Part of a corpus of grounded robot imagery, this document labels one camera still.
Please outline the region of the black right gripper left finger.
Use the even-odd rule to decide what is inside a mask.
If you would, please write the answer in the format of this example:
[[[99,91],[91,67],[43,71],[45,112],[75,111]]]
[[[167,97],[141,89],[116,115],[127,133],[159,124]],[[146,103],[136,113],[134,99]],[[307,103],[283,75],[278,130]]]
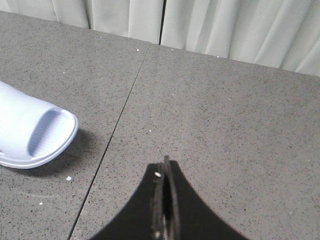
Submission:
[[[162,240],[164,238],[162,163],[152,163],[122,210],[92,240]]]

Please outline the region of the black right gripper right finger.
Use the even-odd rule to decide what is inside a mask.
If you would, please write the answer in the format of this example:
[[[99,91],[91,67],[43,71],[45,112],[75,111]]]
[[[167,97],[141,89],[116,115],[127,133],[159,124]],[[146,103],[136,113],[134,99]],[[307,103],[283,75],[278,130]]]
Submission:
[[[217,216],[200,198],[179,164],[164,157],[171,194],[174,233],[180,240],[245,240],[246,238]]]

